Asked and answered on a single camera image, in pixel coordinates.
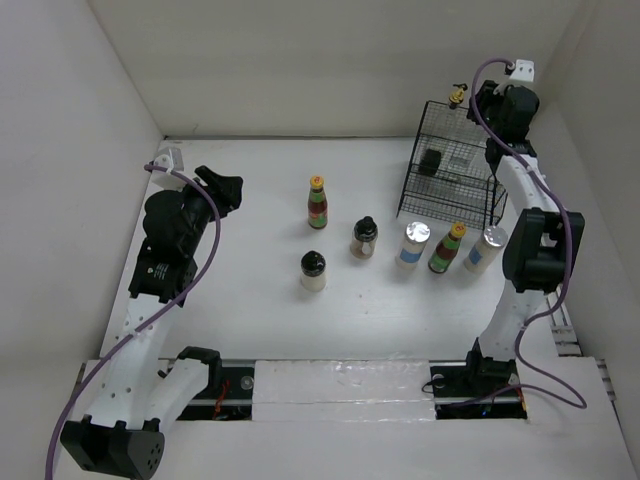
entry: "bottle cap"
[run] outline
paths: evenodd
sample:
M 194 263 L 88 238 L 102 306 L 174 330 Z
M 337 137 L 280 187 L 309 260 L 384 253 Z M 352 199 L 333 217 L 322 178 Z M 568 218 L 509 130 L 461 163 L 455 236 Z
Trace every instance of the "bottle cap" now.
M 300 267 L 302 267 L 302 272 L 307 277 L 317 277 L 324 272 L 327 263 L 324 257 L 316 252 L 315 250 L 311 250 L 307 252 L 302 260 L 300 261 Z
M 467 233 L 467 227 L 464 226 L 462 222 L 456 222 L 451 225 L 451 236 L 454 238 L 462 238 L 464 234 Z
M 429 240 L 431 230 L 422 222 L 413 222 L 407 225 L 405 236 L 411 243 L 424 243 Z
M 373 218 L 366 216 L 356 222 L 353 232 L 361 242 L 370 242 L 378 236 L 378 226 Z
M 509 235 L 501 227 L 487 227 L 483 233 L 484 241 L 493 248 L 502 248 L 509 241 Z
M 311 188 L 322 188 L 324 185 L 324 178 L 320 175 L 314 175 L 310 180 Z

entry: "white wall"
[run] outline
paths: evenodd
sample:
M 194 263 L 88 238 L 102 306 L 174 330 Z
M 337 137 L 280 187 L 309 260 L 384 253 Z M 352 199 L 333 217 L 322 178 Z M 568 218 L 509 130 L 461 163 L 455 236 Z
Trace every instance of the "white wall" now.
M 0 364 L 86 359 L 160 134 L 84 0 L 0 0 L 0 58 Z
M 640 303 L 600 199 L 594 195 L 584 156 L 574 145 L 557 104 L 538 114 L 530 138 L 552 190 L 586 220 L 567 307 L 584 353 L 606 360 L 627 447 L 640 470 Z
M 558 112 L 537 119 L 536 147 L 549 154 L 552 185 L 587 217 L 569 309 L 583 350 L 607 362 L 640 470 L 640 2 L 600 0 L 592 10 L 582 32 L 567 34 L 580 33 L 576 47 L 556 51 L 552 64 L 565 64 L 556 76 Z M 575 152 L 563 146 L 568 138 Z
M 413 135 L 488 57 L 544 67 L 584 0 L 90 0 L 170 135 Z

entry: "metal wire cage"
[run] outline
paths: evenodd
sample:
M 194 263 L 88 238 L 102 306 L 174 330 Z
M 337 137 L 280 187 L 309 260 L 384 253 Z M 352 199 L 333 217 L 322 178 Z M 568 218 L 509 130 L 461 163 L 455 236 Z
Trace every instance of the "metal wire cage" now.
M 486 133 L 467 109 L 428 101 L 420 120 L 398 212 L 484 229 L 504 214 L 507 192 L 485 157 Z

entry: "blue label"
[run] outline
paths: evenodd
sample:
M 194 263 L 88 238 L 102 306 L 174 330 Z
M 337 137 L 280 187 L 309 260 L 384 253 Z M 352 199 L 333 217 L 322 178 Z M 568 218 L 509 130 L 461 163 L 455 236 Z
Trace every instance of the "blue label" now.
M 476 250 L 476 247 L 474 246 L 469 252 L 469 261 L 473 265 L 477 265 L 480 260 L 482 260 L 482 255 L 480 255 L 480 252 L 478 252 L 478 250 Z
M 400 252 L 400 260 L 403 260 L 405 263 L 416 263 L 420 260 L 422 256 L 422 252 L 420 253 L 411 253 L 407 252 L 404 248 Z

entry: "jar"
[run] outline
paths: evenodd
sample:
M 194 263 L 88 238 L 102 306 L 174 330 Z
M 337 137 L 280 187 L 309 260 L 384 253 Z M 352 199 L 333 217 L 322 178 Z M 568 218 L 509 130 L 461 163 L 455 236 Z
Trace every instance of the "jar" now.
M 351 253 L 357 258 L 371 258 L 378 239 L 378 226 L 371 217 L 358 220 L 351 236 Z
M 422 222 L 413 222 L 407 225 L 400 253 L 396 257 L 398 266 L 406 270 L 416 268 L 430 236 L 431 230 Z
M 327 263 L 320 253 L 314 250 L 307 252 L 300 261 L 300 267 L 302 268 L 300 282 L 304 288 L 310 292 L 319 292 L 324 289 L 327 285 Z
M 501 227 L 487 227 L 473 246 L 464 266 L 473 273 L 483 273 L 495 260 L 509 240 L 509 235 Z

